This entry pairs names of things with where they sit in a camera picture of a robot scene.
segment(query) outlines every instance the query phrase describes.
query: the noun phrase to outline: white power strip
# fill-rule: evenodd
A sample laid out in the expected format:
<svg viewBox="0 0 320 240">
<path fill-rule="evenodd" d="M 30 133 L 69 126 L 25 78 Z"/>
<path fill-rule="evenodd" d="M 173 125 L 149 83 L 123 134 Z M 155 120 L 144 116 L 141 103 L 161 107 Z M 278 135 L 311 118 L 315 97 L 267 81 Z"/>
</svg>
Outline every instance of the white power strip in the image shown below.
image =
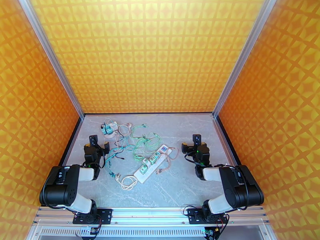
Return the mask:
<svg viewBox="0 0 320 240">
<path fill-rule="evenodd" d="M 160 166 L 160 164 L 166 159 L 166 155 L 169 155 L 172 152 L 170 148 L 166 145 L 162 145 L 148 160 L 144 158 L 143 162 L 148 167 L 147 171 L 142 174 L 141 170 L 144 167 L 141 166 L 133 175 L 137 178 L 140 183 L 144 183 L 151 176 L 151 174 Z M 151 164 L 151 161 L 154 160 L 154 157 L 158 157 L 154 164 Z"/>
</svg>

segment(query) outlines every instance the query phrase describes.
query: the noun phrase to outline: yellow patterned wall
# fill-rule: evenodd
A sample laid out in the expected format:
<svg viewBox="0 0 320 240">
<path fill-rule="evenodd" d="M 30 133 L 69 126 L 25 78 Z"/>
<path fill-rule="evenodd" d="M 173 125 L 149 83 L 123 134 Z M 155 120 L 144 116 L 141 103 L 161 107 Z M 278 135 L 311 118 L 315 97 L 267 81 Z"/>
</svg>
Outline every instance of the yellow patterned wall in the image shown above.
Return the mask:
<svg viewBox="0 0 320 240">
<path fill-rule="evenodd" d="M 17 0 L 0 0 L 0 239 L 25 239 L 78 115 Z"/>
<path fill-rule="evenodd" d="M 86 113 L 211 112 L 264 0 L 31 0 Z"/>
<path fill-rule="evenodd" d="M 220 118 L 278 239 L 320 239 L 320 0 L 277 1 Z"/>
</svg>

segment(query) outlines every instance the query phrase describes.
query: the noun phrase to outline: gray marble surface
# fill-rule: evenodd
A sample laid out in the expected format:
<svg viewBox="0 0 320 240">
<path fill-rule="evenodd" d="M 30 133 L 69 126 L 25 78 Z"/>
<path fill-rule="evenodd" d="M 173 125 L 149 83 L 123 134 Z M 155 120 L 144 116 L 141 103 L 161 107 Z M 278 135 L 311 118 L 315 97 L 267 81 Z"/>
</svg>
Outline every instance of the gray marble surface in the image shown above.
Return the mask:
<svg viewBox="0 0 320 240">
<path fill-rule="evenodd" d="M 193 144 L 192 134 L 201 134 L 202 141 L 206 142 L 210 149 L 210 163 L 227 163 L 210 114 L 133 114 L 86 116 L 66 165 L 84 162 L 83 146 L 89 143 L 89 136 L 92 134 L 98 135 L 100 145 L 109 141 L 110 147 L 115 147 L 112 143 L 115 139 L 105 139 L 100 130 L 105 118 L 111 118 L 119 124 L 145 123 L 148 128 L 136 129 L 135 135 L 155 132 L 162 138 L 162 144 L 179 149 L 182 142 Z M 140 162 L 133 159 L 132 152 L 124 151 L 121 156 L 126 159 L 111 159 L 111 170 L 115 174 L 120 173 L 124 177 L 132 175 L 140 168 Z M 167 163 L 163 162 L 160 167 L 166 165 Z M 97 180 L 79 182 L 78 193 L 95 200 L 98 207 L 174 207 L 188 204 L 201 206 L 205 200 L 215 198 L 223 191 L 219 182 L 198 179 L 194 164 L 187 162 L 184 154 L 179 152 L 169 170 L 159 175 L 153 173 L 146 182 L 138 183 L 131 191 L 122 190 L 115 179 L 102 169 Z"/>
</svg>

